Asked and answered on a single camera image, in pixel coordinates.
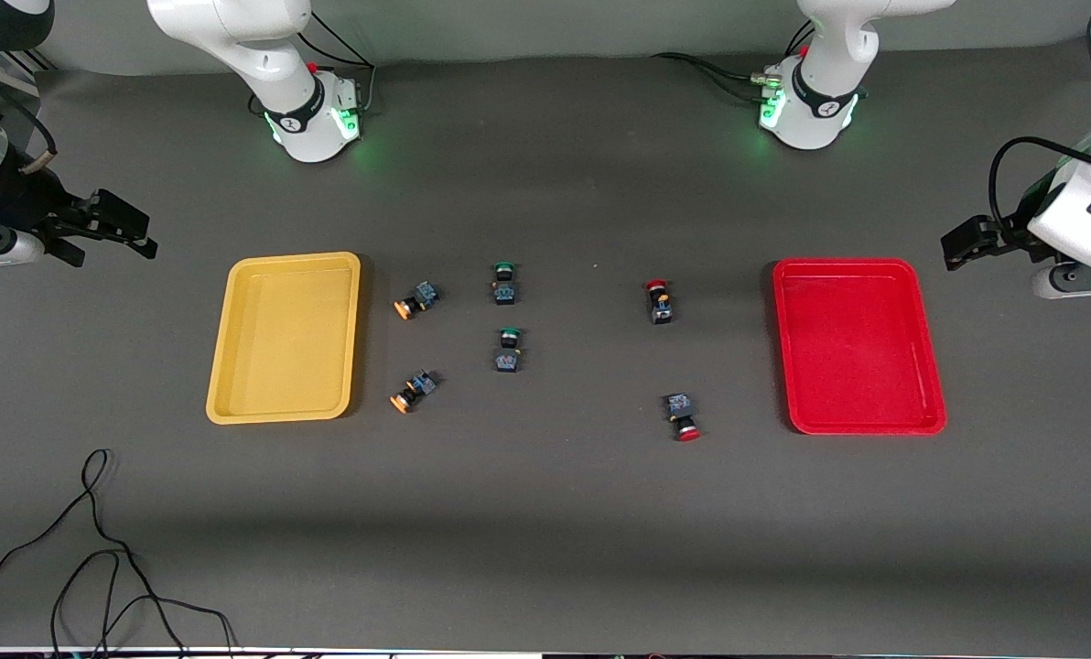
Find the yellow push button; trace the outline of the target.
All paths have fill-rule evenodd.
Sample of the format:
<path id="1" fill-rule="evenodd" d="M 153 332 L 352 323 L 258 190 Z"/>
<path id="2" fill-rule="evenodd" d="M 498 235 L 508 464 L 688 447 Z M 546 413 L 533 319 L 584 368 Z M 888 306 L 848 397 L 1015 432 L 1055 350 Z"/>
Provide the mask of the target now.
<path id="1" fill-rule="evenodd" d="M 404 320 L 419 316 L 440 301 L 436 285 L 431 281 L 420 281 L 411 289 L 410 295 L 394 302 L 394 311 Z"/>
<path id="2" fill-rule="evenodd" d="M 399 414 L 413 414 L 417 405 L 437 390 L 441 374 L 436 371 L 420 370 L 408 378 L 404 387 L 388 397 L 388 402 Z"/>

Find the red plastic tray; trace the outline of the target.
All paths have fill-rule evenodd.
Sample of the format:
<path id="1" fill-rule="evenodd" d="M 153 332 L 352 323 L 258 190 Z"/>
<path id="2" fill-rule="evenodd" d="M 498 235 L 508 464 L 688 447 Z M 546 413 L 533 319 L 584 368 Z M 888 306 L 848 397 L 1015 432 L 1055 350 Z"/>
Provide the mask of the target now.
<path id="1" fill-rule="evenodd" d="M 918 272 L 898 257 L 772 269 L 786 405 L 817 438 L 934 438 L 947 423 Z"/>

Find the yellow plastic tray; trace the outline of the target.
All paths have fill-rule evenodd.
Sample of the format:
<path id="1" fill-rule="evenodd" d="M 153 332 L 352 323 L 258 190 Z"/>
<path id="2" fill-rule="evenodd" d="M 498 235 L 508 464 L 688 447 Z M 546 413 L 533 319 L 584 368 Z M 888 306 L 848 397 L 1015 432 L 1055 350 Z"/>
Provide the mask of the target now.
<path id="1" fill-rule="evenodd" d="M 352 252 L 236 263 L 212 358 L 209 421 L 317 421 L 346 412 L 361 281 L 362 263 Z"/>

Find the dark grey table cover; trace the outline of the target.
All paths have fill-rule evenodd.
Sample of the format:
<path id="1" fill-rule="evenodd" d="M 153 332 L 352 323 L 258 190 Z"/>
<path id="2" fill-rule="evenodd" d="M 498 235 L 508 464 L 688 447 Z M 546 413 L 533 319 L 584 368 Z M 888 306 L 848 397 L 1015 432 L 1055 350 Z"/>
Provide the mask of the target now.
<path id="1" fill-rule="evenodd" d="M 948 274 L 939 245 L 988 207 L 1002 142 L 1089 133 L 1084 43 L 883 53 L 817 153 L 672 61 L 379 79 L 362 142 L 305 166 L 232 75 L 40 77 L 65 187 L 144 209 L 160 250 L 0 268 L 0 558 L 107 448 L 106 529 L 244 645 L 1091 656 L 1091 297 L 1040 299 L 1021 254 Z M 319 252 L 362 263 L 348 410 L 215 426 L 229 271 Z M 784 257 L 914 267 L 942 433 L 793 429 Z M 420 281 L 440 301 L 404 320 Z M 492 362 L 503 327 L 516 373 Z M 437 390 L 399 414 L 420 370 Z M 98 546 L 81 505 L 5 564 L 0 646 L 47 645 Z"/>

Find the white metal frame bar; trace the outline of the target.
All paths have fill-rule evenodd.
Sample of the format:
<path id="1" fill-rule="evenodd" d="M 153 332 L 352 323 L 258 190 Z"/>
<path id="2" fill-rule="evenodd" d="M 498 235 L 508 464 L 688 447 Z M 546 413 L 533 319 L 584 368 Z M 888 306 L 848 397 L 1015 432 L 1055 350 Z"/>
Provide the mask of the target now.
<path id="1" fill-rule="evenodd" d="M 26 93 L 34 99 L 39 99 L 40 92 L 36 86 L 34 75 L 13 56 L 0 53 L 0 84 L 16 92 Z"/>

